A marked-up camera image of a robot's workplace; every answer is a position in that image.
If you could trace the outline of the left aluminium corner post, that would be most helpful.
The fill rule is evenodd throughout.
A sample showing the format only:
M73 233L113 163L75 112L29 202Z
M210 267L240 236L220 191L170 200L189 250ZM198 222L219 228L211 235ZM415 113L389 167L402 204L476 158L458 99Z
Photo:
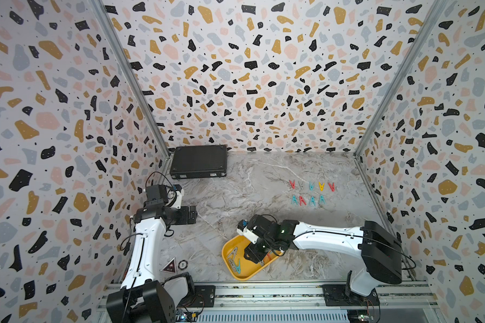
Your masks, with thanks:
M113 55L118 60L120 70L123 72L123 75L127 80L127 84L132 89L133 95L139 104L142 114L145 117L147 124L156 140L156 145L158 146L159 151L163 154L165 160L169 160L171 153L165 145L164 139L160 133L158 125L156 124L152 111L150 110L143 91L141 90L141 87L133 73L131 64L123 52L122 44L117 36L117 33L115 32L113 23L109 19L105 5L102 1L97 0L91 0L89 1L89 4L91 11L98 20L98 24L105 33L105 38L108 40L112 48Z

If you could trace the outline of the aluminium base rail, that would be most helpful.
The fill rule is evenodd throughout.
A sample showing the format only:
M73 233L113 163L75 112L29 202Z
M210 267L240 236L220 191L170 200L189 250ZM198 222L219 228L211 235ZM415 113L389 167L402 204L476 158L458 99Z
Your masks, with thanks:
M420 281L380 285L369 301L343 299L341 281L197 283L199 297L177 310L185 322L444 322Z

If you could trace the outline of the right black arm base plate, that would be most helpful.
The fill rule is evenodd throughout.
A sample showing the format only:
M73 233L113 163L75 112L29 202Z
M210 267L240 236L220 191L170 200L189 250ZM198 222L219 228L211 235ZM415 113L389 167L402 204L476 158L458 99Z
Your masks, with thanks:
M379 305L379 299L375 290L373 290L369 296L361 296L350 291L349 286L343 284L325 284L322 285L321 288L322 296L327 307L366 307Z

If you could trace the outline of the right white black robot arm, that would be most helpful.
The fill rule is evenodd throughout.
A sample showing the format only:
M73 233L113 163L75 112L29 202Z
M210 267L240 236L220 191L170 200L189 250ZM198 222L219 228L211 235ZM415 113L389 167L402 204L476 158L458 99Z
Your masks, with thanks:
M272 253L277 257L288 250L325 250L361 260L363 267L347 275L344 295L351 302L373 295L381 284L399 285L403 281L401 244L376 222L358 227L314 226L297 220L281 223L266 215L241 220L237 233L249 240L244 257L255 264Z

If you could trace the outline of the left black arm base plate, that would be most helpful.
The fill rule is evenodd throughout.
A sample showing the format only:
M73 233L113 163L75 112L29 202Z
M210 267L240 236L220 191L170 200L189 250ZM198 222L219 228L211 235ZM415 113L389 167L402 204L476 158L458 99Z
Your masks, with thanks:
M196 285L193 292L179 302L179 308L213 308L216 296L215 285Z

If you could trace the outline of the black flat case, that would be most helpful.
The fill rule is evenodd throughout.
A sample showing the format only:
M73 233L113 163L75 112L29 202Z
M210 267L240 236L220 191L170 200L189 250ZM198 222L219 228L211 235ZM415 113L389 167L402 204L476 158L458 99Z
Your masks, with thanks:
M174 151L170 175L175 180L226 177L226 145L181 146Z

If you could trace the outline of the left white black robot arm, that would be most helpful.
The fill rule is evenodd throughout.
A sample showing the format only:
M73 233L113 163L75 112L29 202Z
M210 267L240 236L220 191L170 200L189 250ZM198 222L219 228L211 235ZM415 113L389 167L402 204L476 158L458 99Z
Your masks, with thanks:
M133 216L135 244L121 289L108 295L106 311L112 322L175 322L176 308L195 295L188 273L160 278L161 243L168 228L194 224L192 207L143 207Z

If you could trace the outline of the triangular warning sticker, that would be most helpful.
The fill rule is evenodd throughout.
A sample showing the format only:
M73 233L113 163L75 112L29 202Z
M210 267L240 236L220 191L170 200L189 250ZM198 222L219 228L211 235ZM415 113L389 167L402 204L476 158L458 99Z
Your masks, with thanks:
M173 258L162 269L162 272L176 274L176 259Z

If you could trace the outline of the aluminium corner post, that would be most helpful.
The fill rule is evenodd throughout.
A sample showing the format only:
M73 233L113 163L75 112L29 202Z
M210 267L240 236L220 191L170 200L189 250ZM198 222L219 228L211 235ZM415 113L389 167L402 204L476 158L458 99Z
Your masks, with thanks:
M145 117L147 124L156 140L156 145L158 146L159 151L163 154L165 160L169 160L171 153L165 145L164 139L160 133L158 125L156 124L152 111L150 110L143 91L141 90L141 87L133 73L131 64L123 52L122 44L117 36L117 33L115 32L113 23L109 19L105 5L102 1L97 0L91 0L89 1L89 4L91 11L98 20L98 24L105 33L105 38L108 40L112 48L113 55L118 60L120 70L123 72L123 75L127 80L127 84L132 89L133 95L139 104L142 114Z
M413 45L408 51L408 54L402 61L399 71L395 74L391 85L388 87L386 94L384 95L376 113L373 115L373 118L370 120L369 126L367 127L365 134L362 136L362 139L358 144L356 151L354 152L354 158L357 162L359 161L359 156L361 156L364 152L368 140L372 137L376 126L379 124L381 117L384 115L389 104L396 96L397 91L402 85L403 80L410 72L412 65L417 59L419 52L424 46L424 43L427 41L427 38L430 36L432 29L435 27L435 24L438 22L438 19L443 13L447 3L448 1L446 0L435 1L432 4L431 9L428 11L428 15L419 30L418 36L415 38Z

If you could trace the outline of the yellow plastic storage box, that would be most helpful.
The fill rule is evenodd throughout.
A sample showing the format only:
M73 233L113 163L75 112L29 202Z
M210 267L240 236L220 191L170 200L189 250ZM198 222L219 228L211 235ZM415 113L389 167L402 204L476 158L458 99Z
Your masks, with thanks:
M249 241L244 236L236 236L226 242L222 249L222 259L225 262L228 270L230 271L230 274L238 281L247 281L277 259L277 257L272 257L272 254L266 256L264 258L264 262L260 262L259 264L255 264L251 261L244 259L244 250L248 246L248 244ZM239 275L233 272L227 259L228 253L234 247L238 248L237 259L235 261L237 261L238 259L241 261L241 274Z

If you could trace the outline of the round black sticker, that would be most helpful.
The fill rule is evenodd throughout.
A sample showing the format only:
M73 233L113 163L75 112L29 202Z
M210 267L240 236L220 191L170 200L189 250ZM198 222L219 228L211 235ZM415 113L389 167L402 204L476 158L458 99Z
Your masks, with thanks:
M181 271L184 271L185 269L187 269L188 267L188 262L186 260L181 260L179 263L178 263L178 268L181 270Z

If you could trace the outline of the right aluminium corner post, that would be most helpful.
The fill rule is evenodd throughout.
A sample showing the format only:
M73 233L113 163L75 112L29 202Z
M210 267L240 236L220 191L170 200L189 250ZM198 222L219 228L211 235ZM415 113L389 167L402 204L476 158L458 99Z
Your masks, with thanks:
M428 15L419 30L418 36L415 38L413 45L408 51L408 54L402 61L399 71L395 74L391 85L388 87L386 94L384 95L376 113L373 115L373 118L370 120L369 126L367 127L365 134L362 136L362 139L358 144L356 151L354 152L354 158L357 162L359 161L359 156L361 156L364 152L368 140L372 137L376 126L379 124L381 117L384 115L389 104L396 96L397 91L402 85L403 80L410 72L412 65L417 59L419 52L424 46L424 43L427 41L427 38L430 36L432 29L435 27L435 24L438 22L438 19L443 13L447 3L448 1L446 0L435 1L432 4L431 9L428 11Z

